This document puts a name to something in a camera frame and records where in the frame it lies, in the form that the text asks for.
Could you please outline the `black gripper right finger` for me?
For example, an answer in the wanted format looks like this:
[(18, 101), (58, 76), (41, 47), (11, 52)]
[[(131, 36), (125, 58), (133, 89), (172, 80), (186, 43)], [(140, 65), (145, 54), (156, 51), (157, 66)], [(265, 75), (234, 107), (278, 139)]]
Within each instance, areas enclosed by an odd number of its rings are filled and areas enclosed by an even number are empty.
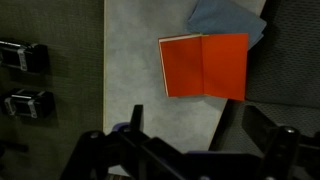
[(298, 180), (294, 168), (320, 180), (320, 137), (303, 135), (298, 129), (277, 125), (255, 106), (246, 106), (242, 128), (263, 153), (256, 177), (260, 180)]

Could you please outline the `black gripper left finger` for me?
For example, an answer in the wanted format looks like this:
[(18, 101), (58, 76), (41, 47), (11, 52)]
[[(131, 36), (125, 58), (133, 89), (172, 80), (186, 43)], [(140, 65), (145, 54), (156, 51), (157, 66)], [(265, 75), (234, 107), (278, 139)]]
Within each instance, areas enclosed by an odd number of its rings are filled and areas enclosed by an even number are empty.
[(174, 175), (143, 145), (150, 138), (142, 132), (144, 107), (135, 105), (129, 122), (119, 123), (105, 135), (82, 134), (60, 180), (105, 180), (113, 166), (120, 165), (134, 180), (174, 180)]

